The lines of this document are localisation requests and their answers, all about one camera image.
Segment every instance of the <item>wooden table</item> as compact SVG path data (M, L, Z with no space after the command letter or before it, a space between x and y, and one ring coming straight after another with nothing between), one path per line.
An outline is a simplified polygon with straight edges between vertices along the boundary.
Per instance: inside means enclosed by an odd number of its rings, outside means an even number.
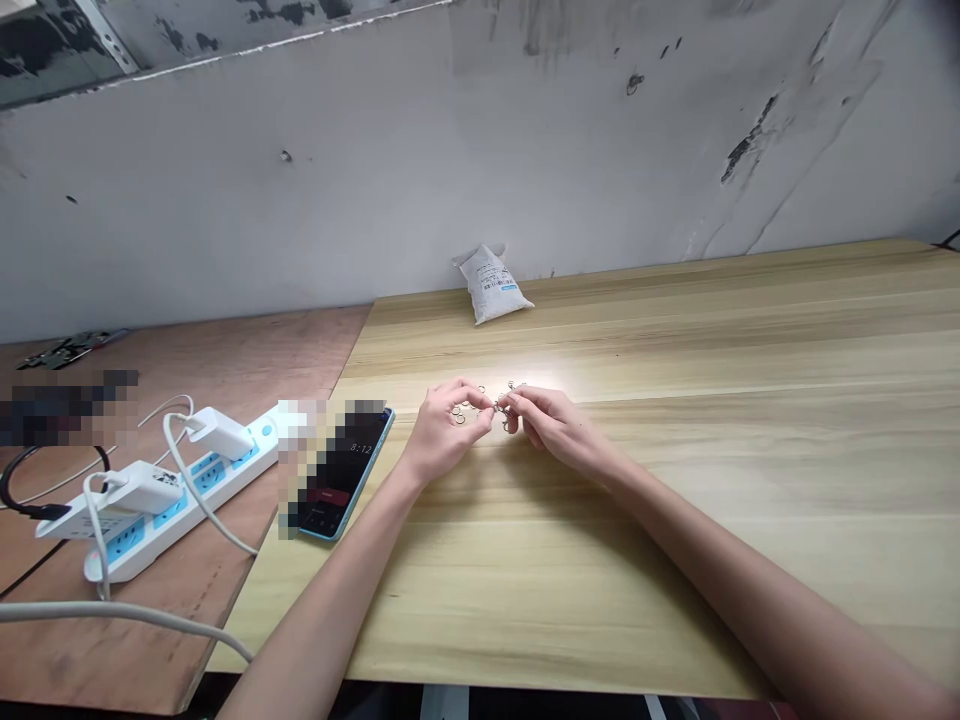
M278 399L326 399L368 312L367 307L318 310L141 330L74 367L138 369L139 409L131 408L137 419L172 395L189 393L198 410L213 405L247 423ZM49 343L0 348L4 380L12 380L9 369L18 359L45 347ZM145 425L136 444L113 453L115 467L162 454L161 419ZM188 441L180 447L187 462L202 454ZM93 457L89 448L45 449L17 471L14 495L40 492ZM173 467L170 460L164 465ZM270 526L277 477L276 468L267 471L218 510L248 544L259 545ZM69 500L80 484L73 481L49 500ZM34 528L26 517L0 512L0 588L55 544L33 539ZM95 600L95 588L82 574L87 550L87 543L69 543L8 601ZM114 599L222 626L251 564L250 556L203 522L133 581L114 586ZM123 620L0 625L0 699L172 715L189 703L211 645L205 638Z
M429 384L561 388L665 482L960 688L960 257L891 240L522 289L535 310L477 328L462 290L377 301L333 395L398 412L363 500ZM271 531L227 629L259 648L327 553ZM208 667L243 664L219 647ZM609 497L499 424L416 504L347 676L773 695Z

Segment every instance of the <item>black cable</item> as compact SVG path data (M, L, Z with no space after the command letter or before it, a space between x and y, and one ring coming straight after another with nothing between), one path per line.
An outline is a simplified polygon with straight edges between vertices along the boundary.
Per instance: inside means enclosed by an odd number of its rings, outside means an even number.
M21 576L18 577L16 580L14 580L12 583L10 583L10 584L7 586L7 589L6 589L6 590L4 590L3 592L0 592L0 602L2 602L3 600L5 600L6 597L7 597L7 595L9 595L9 594L12 593L14 590L16 590L18 587L20 587L20 585L22 585L23 582L24 582L28 577L30 577L30 576L33 575L37 570L39 570L41 565L43 565L47 560L49 560L50 558L52 558L52 557L57 553L57 551L60 550L60 548L62 548L62 547L63 547L64 545L66 545L68 542L70 542L70 541L69 541L69 540L61 540L60 542L58 542L56 545L53 546L53 549L52 549L50 552L48 552L48 553L47 553L46 555L44 555L42 558L40 558L39 560L37 560L37 561L33 564L33 567L31 567L31 568L30 568L29 570L27 570L23 575L21 575Z
M948 237L942 243L937 243L936 245L934 245L934 247L943 248L944 250L955 250L956 248L950 247L950 243L956 240L957 237L960 237L960 230L957 230L953 235Z
M0 475L0 500L11 510L16 510L34 520L57 520L70 512L68 505L21 505L10 495L10 480L13 478L14 470L17 469L20 463L37 452L40 447L41 446L34 445L33 447L26 448L7 464L3 475ZM100 454L103 471L108 472L110 470L110 457L107 455L107 451L99 445L94 445L93 447Z

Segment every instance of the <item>phone screen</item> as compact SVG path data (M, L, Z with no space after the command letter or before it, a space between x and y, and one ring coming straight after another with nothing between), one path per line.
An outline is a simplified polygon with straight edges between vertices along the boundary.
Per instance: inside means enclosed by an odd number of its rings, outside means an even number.
M346 424L337 428L322 462L318 458L316 474L307 478L306 502L300 503L301 530L337 536L353 509L354 496L363 490L361 482L376 459L391 412L350 413Z

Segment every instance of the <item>power cord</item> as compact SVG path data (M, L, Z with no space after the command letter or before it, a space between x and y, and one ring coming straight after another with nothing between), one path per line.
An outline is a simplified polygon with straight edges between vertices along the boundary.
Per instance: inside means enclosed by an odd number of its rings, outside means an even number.
M182 406L182 405L183 405L182 402L177 402L177 400L178 400L179 398L184 398L184 399L186 399L186 401L187 401L187 407L190 409L190 414L193 415L193 410L194 410L194 407L193 407L193 398L190 397L189 395L186 395L186 394L174 395L172 398L170 398L169 400L167 400L165 403L163 403L163 404L162 404L160 407L158 407L156 410L154 410L154 411L151 412L149 415L147 415L143 420L141 420L139 423L137 423L137 429L139 430L140 428L142 428L144 425L146 425L148 422L150 422L151 420L153 420L153 418L155 418L157 415L159 415L161 412L163 412L163 411L166 410L167 408L176 407L177 405L181 405L181 406ZM180 437L177 438L177 444L178 444L178 445L180 444L180 441L183 440L183 438L184 438L184 436L185 436L186 434L187 434L187 430L186 430L186 428L184 428L183 432L180 433ZM110 453L112 453L112 452L113 452L114 450L116 450L116 449L117 449L117 446L114 445L112 448L108 448L108 449L106 450L106 454L109 455ZM161 455L161 456L157 459L157 461L156 461L155 463L153 463L153 464L154 464L154 465L159 465L159 464L162 463L164 460L166 460L166 459L167 459L167 456L169 456L169 455L170 455L170 451L167 450L167 451L166 451L163 455ZM64 485L66 485L67 483L72 482L73 480L76 480L76 479L77 479L78 477L80 477L81 475L84 475L84 474L90 472L90 470L92 470L93 467L94 467L97 463L99 463L99 462L101 462L101 461L102 461L102 457L94 460L92 463L90 463L89 465L87 465L87 466L86 466L85 468L83 468L82 470L79 470L78 472L74 473L73 475L71 475L70 477L68 477L66 480L61 480L60 482L58 482L58 483L57 483L56 485L54 485L53 487L47 488L46 490L44 490L42 493L38 493L38 494L34 495L33 497L29 497L29 498L27 498L26 500L23 500L22 503L23 503L23 504L31 503L31 502L33 502L34 500L39 500L40 498L44 497L45 495L49 495L49 494L52 493L54 490L59 490L60 488L62 488L62 487L63 487ZM108 463L108 465L106 466L105 469L109 470L109 463ZM6 499L0 498L0 500L3 500L3 502L6 503L6 504L4 504L4 505L0 505L0 510L10 510L10 509L13 509L13 508L11 508L11 507L9 506L9 503L7 503Z
M170 448L170 454L173 456L173 461L177 464L177 469L180 470L180 474L183 476L183 484L187 486L187 490L191 495L193 495L193 499L197 501L197 505L199 505L200 509L203 510L203 514L207 516L207 519L214 524L217 530L219 530L227 540L232 542L238 548L256 557L257 551L243 542L232 532L227 530L226 526L220 522L220 518L214 515L213 510L211 510L210 506L207 505L207 502L203 499L203 495L201 495L200 491L197 490L197 486L193 484L193 476L190 474L190 471L187 470L187 466L184 464L183 458L180 457L180 451L177 450L177 444L173 441L173 432L170 429L170 421L174 419L183 423L187 423L190 421L190 417L181 415L180 413L167 413L163 417L163 435L167 439L167 446Z
M934 247L943 248L944 250L953 250L954 252L957 252L957 249L953 247L950 243L952 243L958 237L960 237L960 230L957 230L953 235L948 237L942 243L937 243L936 245L934 245Z
M27 505L26 503L30 502L29 500L21 503L14 500L13 496L10 495L10 481L13 479L14 471L20 466L20 463L35 454L40 448L41 446L39 445L26 448L9 462L3 474L0 475L0 500L3 500L6 503L6 507L10 510L16 510L21 515L26 515L34 520L57 520L70 512L68 505L57 505L54 503L47 505ZM100 454L100 462L103 463L104 471L109 471L110 458L107 457L106 451L99 445L94 445L94 449Z
M97 585L97 594L104 602L110 602L110 559L107 557L107 544L103 540L103 528L100 527L100 516L97 513L96 498L90 489L90 482L97 477L103 477L103 491L107 489L106 473L93 473L83 479L83 499L87 501L87 512L90 513L90 522L93 524L93 537L97 543L97 554L100 555L100 582Z
M0 605L0 623L72 617L110 617L139 620L190 635L201 635L229 645L248 663L253 661L253 653L227 631L153 608L115 602L5 603Z
M70 541L69 541L69 540L61 540L60 542L58 542L56 545L53 546L53 549L50 550L50 552L48 552L48 553L47 553L46 555L44 555L42 558L40 558L39 560L37 560L29 570L27 570L23 575L21 575L20 577L18 577L18 578L17 578L16 580L14 580L12 583L10 583L9 585L7 585L6 589L4 589L3 592L0 592L0 602L2 602L3 600L5 600L6 597L7 597L7 595L9 595L9 594L12 593L14 590L16 590L18 587L20 587L21 585L23 585L23 583L26 581L26 579L27 579L28 577L30 577L30 576L33 575L37 570L39 570L39 569L40 569L40 566L43 565L47 560L49 560L49 559L52 558L54 555L56 555L58 552L60 552L60 549L61 549L64 545L66 545L68 542L70 542Z

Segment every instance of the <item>charging cable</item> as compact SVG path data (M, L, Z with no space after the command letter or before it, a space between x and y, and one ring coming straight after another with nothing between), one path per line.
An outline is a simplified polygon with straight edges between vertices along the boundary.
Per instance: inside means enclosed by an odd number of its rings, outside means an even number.
M90 522L93 524L93 537L97 543L97 553L100 555L100 583L97 585L97 594L100 599L110 602L110 558L107 557L107 544L103 541L103 529L100 527L100 516L97 514L96 498L93 490L90 489L90 482L95 478L102 477L104 488L108 482L118 482L107 473L93 473L83 480L83 499L87 501L87 512L90 513Z
M170 421L174 419L184 423L186 426L184 427L184 432L186 432L187 428L190 427L193 427L194 429L200 429L196 427L196 424L199 421L196 420L196 418L182 415L180 413L167 413L163 416L163 435L167 439L167 446L170 448L170 454L173 456L173 461L177 464L177 469L180 470L180 474L183 476L184 485L187 486L187 490L191 495L193 495L193 499L197 501L197 505L200 506L200 509L203 510L203 514L207 516L207 519L214 524L217 530L219 530L227 540L232 542L244 552L248 552L251 555L256 556L256 550L247 545L232 532L227 530L226 526L220 522L220 518L214 515L213 510L211 510L210 506L207 505L206 501L203 499L203 495L201 495L200 491L197 490L197 486L193 484L193 477L190 475L190 471L187 470L187 466L184 464L183 458L180 457L180 451L177 450L177 443L173 441L173 431L170 429Z
M193 415L193 410L194 410L194 408L193 408L193 398L190 397L189 395L186 395L186 394L174 395L172 398L170 398L169 400L167 400L165 403L163 403L163 404L162 404L160 407L158 407L156 410L154 410L154 411L151 412L149 415L147 415L143 420L141 420L139 423L137 423L137 429L139 430L140 428L142 428L144 425L146 425L148 422L150 422L151 420L153 420L153 418L155 418L157 415L159 415L161 412L163 412L163 411L166 410L167 408L169 408L169 407L175 407L175 406L177 406L177 405L182 406L184 403L180 400L180 398L183 398L184 400L187 401L187 407L190 409L190 414ZM180 441L183 440L183 438L184 438L184 436L185 436L186 434L187 434L187 429L184 428L184 429L183 429L183 432L181 432L181 433L180 433L180 436L177 438L177 445L180 444ZM118 447L117 445L114 445L112 448L108 448L108 449L106 450L106 454L109 455L109 454L112 453L114 450L116 450L117 447ZM160 463L162 463L164 460L167 459L167 456L168 456L168 455L170 455L170 450L167 450L167 451L166 451L163 455L161 455L161 456L159 457L159 459L158 459L155 463L153 463L153 464L154 464L154 465L159 465ZM76 480L78 477L80 477L80 476L83 475L84 473L90 472L90 470L92 470L92 469L93 469L98 463L100 463L100 462L101 462L101 459L100 459L100 458L97 458L97 459L94 460L92 463L90 463L90 464L87 465L85 468L83 468L82 470L79 470L78 472L76 472L76 473L74 473L73 475L71 475L70 477L68 477L66 480L61 480L60 482L58 482L58 483L57 483L56 485L54 485L53 487L50 487L50 488L47 488L46 490L44 490L42 493L38 493L38 494L34 495L33 497L27 498L26 500L21 500L21 501L20 501L20 504L26 505L27 503L31 503L31 502L33 502L34 500L39 500L40 498L44 497L45 495L49 495L49 494L52 493L54 490L59 490L59 489L62 488L64 485L66 485L66 484L69 483L69 482L72 482L72 481ZM0 505L0 510L9 510L9 509L10 509L10 507L9 507L8 505Z
M110 617L140 622L177 630L190 635L212 638L236 650L248 663L253 662L253 653L236 637L213 625L204 625L194 620L171 615L153 608L130 603L104 602L50 602L50 603L2 603L0 623L24 620L55 620L68 617Z

